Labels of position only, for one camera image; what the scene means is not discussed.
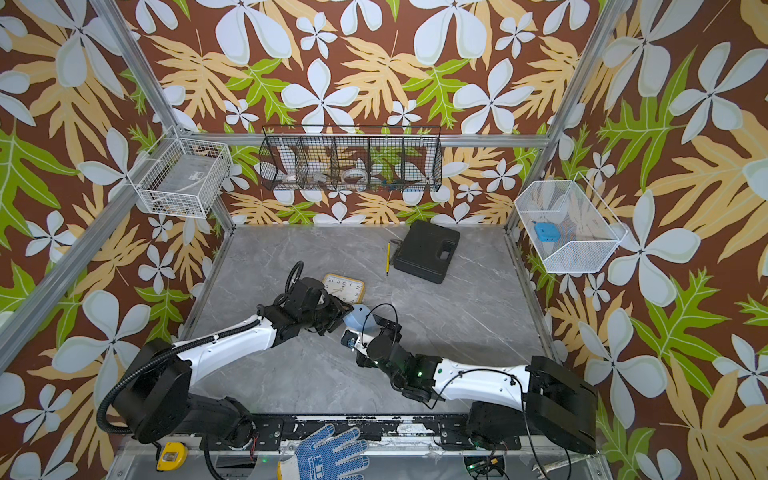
yellow tape measure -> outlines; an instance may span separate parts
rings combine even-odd
[[[187,460],[189,450],[187,446],[180,442],[168,442],[163,447],[160,458],[157,460],[157,470],[159,472],[169,472],[176,470]]]

wire basket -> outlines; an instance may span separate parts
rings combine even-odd
[[[155,163],[134,187],[153,214],[206,218],[230,174],[230,149],[169,133],[170,145],[149,157]]]
[[[576,180],[540,180],[515,199],[548,273],[596,273],[627,235],[613,210],[582,179],[589,197]]]
[[[304,134],[295,127],[266,126],[259,152],[264,186],[352,191],[440,188],[439,127],[437,135],[410,134],[418,127],[355,129],[356,134]]]

square clock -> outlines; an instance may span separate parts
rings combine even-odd
[[[366,292],[366,285],[361,280],[347,278],[335,273],[328,273],[323,279],[323,285],[326,292],[351,304],[361,303],[362,295]]]

work glove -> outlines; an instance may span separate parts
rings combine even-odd
[[[353,475],[368,468],[369,460],[361,456],[368,442],[356,440],[358,428],[333,436],[333,425],[325,425],[299,444],[296,454],[277,465],[278,480],[363,480]]]

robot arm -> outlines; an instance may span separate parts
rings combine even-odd
[[[260,321],[245,332],[218,339],[207,345],[196,346],[177,355],[179,359],[188,363],[192,369],[190,386],[194,385],[197,380],[202,379],[228,363],[232,363],[251,353],[260,352],[272,347],[275,343],[275,338],[277,338],[277,330],[268,319],[252,315],[240,324],[235,325],[235,327],[253,323],[254,320]],[[214,335],[226,330],[228,328],[219,330]],[[182,346],[192,341],[176,342],[173,346]]]
[[[526,425],[530,420],[556,445],[595,453],[597,392],[573,372],[543,356],[533,356],[531,365],[493,367],[411,354],[399,344],[398,323],[373,318],[378,335],[347,328],[341,343],[356,351],[358,366],[382,370],[406,398],[427,406],[452,399],[496,404],[506,417],[523,412]]]
[[[97,411],[99,427],[110,433],[132,433],[142,443],[171,433],[197,433],[220,440],[221,445],[246,445],[252,437],[253,414],[233,398],[210,399],[190,394],[189,387],[242,356],[278,346],[302,329],[312,327],[319,335],[332,332],[354,311],[329,295],[320,281],[298,280],[301,269],[297,266],[286,292],[273,305],[260,306],[257,315],[233,328],[174,345],[162,339],[147,343],[104,397]],[[411,354],[399,344],[402,327],[398,323],[372,317],[376,335],[348,328],[342,344],[356,351],[359,366],[382,370],[406,398],[426,405],[471,399],[523,411],[554,443],[594,453],[597,394],[574,373],[537,356],[530,366],[490,367]],[[110,404],[127,429],[107,421]]]

